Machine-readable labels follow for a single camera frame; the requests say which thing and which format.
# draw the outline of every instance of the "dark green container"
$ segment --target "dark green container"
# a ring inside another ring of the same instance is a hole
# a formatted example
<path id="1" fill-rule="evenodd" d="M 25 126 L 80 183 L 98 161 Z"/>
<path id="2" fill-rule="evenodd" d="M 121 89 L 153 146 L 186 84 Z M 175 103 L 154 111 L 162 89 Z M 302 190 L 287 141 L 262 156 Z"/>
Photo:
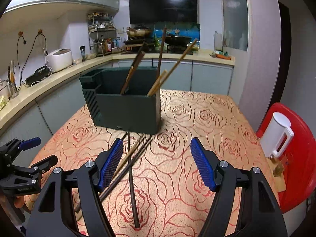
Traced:
<path id="1" fill-rule="evenodd" d="M 96 69 L 79 78 L 92 120 L 96 126 L 156 134 L 161 118 L 160 91 L 152 97 L 146 95 L 156 80 L 157 69 L 138 68 L 127 92 L 120 95 L 128 71 Z"/>

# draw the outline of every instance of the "rice cooker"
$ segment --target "rice cooker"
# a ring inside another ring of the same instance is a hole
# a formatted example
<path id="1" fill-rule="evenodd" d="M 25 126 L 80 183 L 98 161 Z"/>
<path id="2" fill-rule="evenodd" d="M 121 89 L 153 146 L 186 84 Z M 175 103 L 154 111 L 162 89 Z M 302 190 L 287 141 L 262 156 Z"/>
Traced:
<path id="1" fill-rule="evenodd" d="M 72 53 L 70 49 L 60 49 L 51 52 L 46 56 L 46 64 L 51 67 L 54 72 L 60 71 L 72 65 Z"/>

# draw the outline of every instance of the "countertop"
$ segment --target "countertop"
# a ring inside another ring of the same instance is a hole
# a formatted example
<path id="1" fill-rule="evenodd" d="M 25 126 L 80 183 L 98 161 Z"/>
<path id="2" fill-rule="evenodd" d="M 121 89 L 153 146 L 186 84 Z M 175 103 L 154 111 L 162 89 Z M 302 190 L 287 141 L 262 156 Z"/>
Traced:
<path id="1" fill-rule="evenodd" d="M 219 58 L 213 58 L 209 54 L 211 54 L 211 50 L 201 50 L 199 52 L 194 52 L 193 55 L 186 55 L 184 60 L 190 61 L 200 61 L 206 63 L 216 63 L 234 66 L 235 58 L 232 57 L 232 60 L 224 60 Z M 99 64 L 115 61 L 115 60 L 123 60 L 123 59 L 134 59 L 136 54 L 112 54 L 104 57 L 94 58 L 92 60 L 88 60 L 73 66 L 70 66 L 67 69 L 62 70 L 61 72 L 55 73 L 50 77 L 44 79 L 41 83 L 38 83 L 32 87 L 22 86 L 20 93 L 17 97 L 10 100 L 8 104 L 0 111 L 0 128 L 2 128 L 15 114 L 17 114 L 21 109 L 23 109 L 30 102 L 35 100 L 37 97 L 47 92 L 51 88 L 56 85 L 66 81 L 67 79 L 80 74 L 81 72 L 91 69 Z M 163 54 L 163 59 L 179 59 L 181 54 Z M 146 53 L 145 59 L 158 59 L 159 53 Z"/>

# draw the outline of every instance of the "rose pattern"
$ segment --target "rose pattern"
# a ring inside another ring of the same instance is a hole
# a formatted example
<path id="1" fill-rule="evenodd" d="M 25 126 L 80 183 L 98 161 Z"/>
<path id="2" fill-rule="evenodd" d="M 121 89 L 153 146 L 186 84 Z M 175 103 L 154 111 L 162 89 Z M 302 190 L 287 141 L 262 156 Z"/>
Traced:
<path id="1" fill-rule="evenodd" d="M 237 168 L 260 167 L 277 194 L 260 143 L 230 97 L 161 90 L 161 111 L 161 129 L 132 169 L 141 227 L 136 229 L 133 222 L 128 174 L 102 203 L 117 236 L 196 237 L 199 234 L 214 193 L 204 185 L 191 156 L 190 141 L 196 136 L 205 149 L 213 150 L 220 159 Z M 79 168 L 85 161 L 95 160 L 100 152 L 108 150 L 124 133 L 94 126 L 84 106 L 54 134 L 32 164 L 55 154 L 59 159 L 56 166 L 64 170 Z M 131 133 L 131 146 L 139 136 Z M 127 139 L 124 140 L 124 153 L 127 153 Z M 43 174 L 42 186 L 48 177 L 49 173 Z M 226 234 L 234 232 L 240 195 L 241 190 L 237 189 Z M 26 197 L 30 208 L 37 196 Z M 73 197 L 78 203 L 75 188 Z M 84 218 L 78 221 L 78 227 L 82 234 L 88 235 Z"/>

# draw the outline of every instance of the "floor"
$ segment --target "floor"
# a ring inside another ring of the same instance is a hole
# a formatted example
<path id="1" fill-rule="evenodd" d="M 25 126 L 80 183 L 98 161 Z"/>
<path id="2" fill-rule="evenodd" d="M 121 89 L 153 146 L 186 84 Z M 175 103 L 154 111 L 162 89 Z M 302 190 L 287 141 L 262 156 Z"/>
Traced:
<path id="1" fill-rule="evenodd" d="M 288 236 L 290 236 L 301 224 L 306 216 L 306 201 L 283 214 Z"/>

